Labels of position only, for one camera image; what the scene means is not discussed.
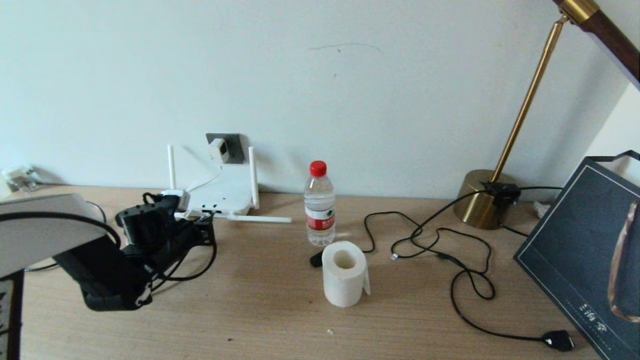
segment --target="wall socket plate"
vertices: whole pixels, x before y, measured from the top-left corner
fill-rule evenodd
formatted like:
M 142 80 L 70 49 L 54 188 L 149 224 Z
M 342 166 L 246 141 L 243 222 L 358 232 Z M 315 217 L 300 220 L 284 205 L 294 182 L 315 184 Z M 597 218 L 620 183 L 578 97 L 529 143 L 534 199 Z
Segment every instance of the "wall socket plate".
M 244 163 L 244 151 L 242 148 L 242 142 L 240 141 L 240 134 L 225 134 L 225 133 L 207 133 L 207 143 L 211 143 L 215 139 L 225 139 L 227 143 L 227 149 L 229 151 L 228 164 L 243 164 Z

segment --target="gold lamp stand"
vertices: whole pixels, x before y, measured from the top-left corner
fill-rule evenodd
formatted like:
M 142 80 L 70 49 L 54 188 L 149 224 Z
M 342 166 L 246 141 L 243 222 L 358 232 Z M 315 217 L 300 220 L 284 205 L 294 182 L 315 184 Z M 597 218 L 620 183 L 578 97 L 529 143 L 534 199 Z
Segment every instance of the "gold lamp stand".
M 542 52 L 542 57 L 538 63 L 538 68 L 536 69 L 536 73 L 533 75 L 533 79 L 529 85 L 529 91 L 524 98 L 524 102 L 520 108 L 520 113 L 516 118 L 516 122 L 513 124 L 513 129 L 507 139 L 507 144 L 505 144 L 504 150 L 502 150 L 502 155 L 500 156 L 500 160 L 498 161 L 498 165 L 495 167 L 495 170 L 470 171 L 467 176 L 465 176 L 465 180 L 462 183 L 458 197 L 479 190 L 485 190 L 485 183 L 515 183 L 515 180 L 512 177 L 502 174 L 502 168 L 504 168 L 504 164 L 511 152 L 513 143 L 516 141 L 516 137 L 522 127 L 524 118 L 527 116 L 529 107 L 531 107 L 533 97 L 536 95 L 538 85 L 542 80 L 542 75 L 544 74 L 547 64 L 549 63 L 549 59 L 551 58 L 551 53 L 553 52 L 556 42 L 560 37 L 562 27 L 568 19 L 569 18 L 566 15 L 562 15 L 562 17 L 556 21 L 549 33 L 547 43 L 545 44 L 545 48 Z M 489 193 L 477 193 L 457 202 L 454 205 L 453 210 L 460 220 L 471 226 L 479 227 L 481 229 L 498 229 L 500 227 L 500 218 L 508 210 L 509 204 L 496 205 L 494 204 L 494 199 L 495 197 Z

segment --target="toilet paper roll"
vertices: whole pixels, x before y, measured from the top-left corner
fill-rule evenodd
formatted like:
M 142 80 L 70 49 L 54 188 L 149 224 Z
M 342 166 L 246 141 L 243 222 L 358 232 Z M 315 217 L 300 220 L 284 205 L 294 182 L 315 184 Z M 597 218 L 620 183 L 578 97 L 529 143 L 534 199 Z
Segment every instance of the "toilet paper roll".
M 338 241 L 322 253 L 324 295 L 333 305 L 349 307 L 358 303 L 362 288 L 371 295 L 367 259 L 362 250 L 348 241 Z

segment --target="brass lamp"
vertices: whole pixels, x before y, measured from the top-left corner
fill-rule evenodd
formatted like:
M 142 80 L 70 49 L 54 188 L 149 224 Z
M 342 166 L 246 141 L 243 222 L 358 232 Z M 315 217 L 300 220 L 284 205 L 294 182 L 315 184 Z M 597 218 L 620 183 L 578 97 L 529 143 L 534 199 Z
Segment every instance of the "brass lamp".
M 625 75 L 640 89 L 640 53 L 633 43 L 601 11 L 600 7 L 593 0 L 554 0 L 554 2 L 558 5 L 562 16 L 556 21 L 549 33 L 538 68 L 533 75 L 529 91 L 527 91 L 527 95 L 524 98 L 504 150 L 502 150 L 500 160 L 495 170 L 470 171 L 465 176 L 458 194 L 459 197 L 485 190 L 490 183 L 515 182 L 512 177 L 502 174 L 502 169 L 522 127 L 524 118 L 531 107 L 538 85 L 542 80 L 542 75 L 544 75 L 565 22 L 570 21 L 583 31 L 594 34 L 621 63 Z M 500 218 L 508 210 L 508 207 L 508 203 L 495 201 L 495 196 L 489 192 L 482 192 L 456 203 L 454 212 L 460 220 L 471 226 L 481 229 L 498 229 L 500 227 Z

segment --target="bottle label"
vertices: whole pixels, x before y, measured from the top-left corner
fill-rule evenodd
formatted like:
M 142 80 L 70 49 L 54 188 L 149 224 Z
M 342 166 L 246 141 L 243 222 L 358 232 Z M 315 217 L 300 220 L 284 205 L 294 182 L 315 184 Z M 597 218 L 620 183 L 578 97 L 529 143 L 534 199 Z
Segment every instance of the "bottle label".
M 307 213 L 307 225 L 313 230 L 327 230 L 335 222 L 333 206 L 322 211 L 314 211 L 305 206 L 305 212 Z

